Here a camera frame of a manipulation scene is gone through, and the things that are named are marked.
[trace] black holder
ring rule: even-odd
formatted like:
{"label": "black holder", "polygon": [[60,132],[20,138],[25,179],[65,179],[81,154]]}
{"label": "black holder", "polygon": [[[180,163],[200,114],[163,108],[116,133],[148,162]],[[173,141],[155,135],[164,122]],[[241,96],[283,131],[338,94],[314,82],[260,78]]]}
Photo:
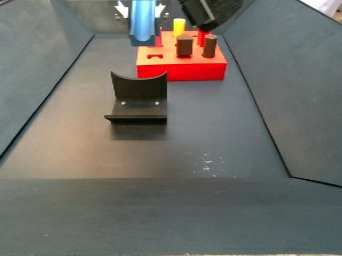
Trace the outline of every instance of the black holder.
{"label": "black holder", "polygon": [[110,122],[167,121],[167,72],[151,78],[126,78],[110,72],[114,91]]}

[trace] gray floor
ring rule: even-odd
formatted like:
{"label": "gray floor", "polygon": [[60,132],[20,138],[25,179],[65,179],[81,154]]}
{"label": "gray floor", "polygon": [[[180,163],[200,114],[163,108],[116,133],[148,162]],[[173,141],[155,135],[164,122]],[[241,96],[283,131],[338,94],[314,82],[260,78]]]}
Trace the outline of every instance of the gray floor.
{"label": "gray floor", "polygon": [[168,83],[167,125],[112,125],[102,118],[113,102],[109,72],[136,76],[136,48],[124,35],[97,36],[4,157],[0,178],[287,178],[223,52],[223,81]]}
{"label": "gray floor", "polygon": [[342,253],[340,189],[287,177],[223,52],[224,81],[169,83],[165,126],[113,126],[135,49],[93,39],[1,159],[1,255]]}

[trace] dark gray surface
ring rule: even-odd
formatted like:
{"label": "dark gray surface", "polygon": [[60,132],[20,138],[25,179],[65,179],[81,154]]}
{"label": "dark gray surface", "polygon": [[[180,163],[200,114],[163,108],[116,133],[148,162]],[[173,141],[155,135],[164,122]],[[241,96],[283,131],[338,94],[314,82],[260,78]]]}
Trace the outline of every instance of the dark gray surface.
{"label": "dark gray surface", "polygon": [[340,254],[340,189],[292,179],[1,180],[1,255]]}
{"label": "dark gray surface", "polygon": [[60,1],[16,0],[0,8],[0,155],[92,33]]}
{"label": "dark gray surface", "polygon": [[239,70],[168,83],[167,125],[112,125],[110,71],[133,77],[125,35],[96,36],[0,163],[1,178],[285,178]]}
{"label": "dark gray surface", "polygon": [[224,33],[289,173],[342,185],[342,26],[255,1]]}

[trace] blue part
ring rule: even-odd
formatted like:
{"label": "blue part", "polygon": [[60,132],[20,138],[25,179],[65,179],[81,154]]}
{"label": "blue part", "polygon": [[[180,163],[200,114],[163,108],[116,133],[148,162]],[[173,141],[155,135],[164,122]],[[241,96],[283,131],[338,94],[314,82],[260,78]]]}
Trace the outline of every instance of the blue part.
{"label": "blue part", "polygon": [[130,35],[137,41],[148,41],[155,35],[155,0],[133,0],[130,12]]}

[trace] dark peg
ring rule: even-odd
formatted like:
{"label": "dark peg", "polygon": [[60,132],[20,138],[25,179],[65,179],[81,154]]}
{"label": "dark peg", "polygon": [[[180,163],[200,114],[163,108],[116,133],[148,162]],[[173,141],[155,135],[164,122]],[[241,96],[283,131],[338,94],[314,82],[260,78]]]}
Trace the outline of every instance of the dark peg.
{"label": "dark peg", "polygon": [[203,48],[203,57],[213,58],[217,44],[217,36],[209,34],[205,35],[204,48]]}

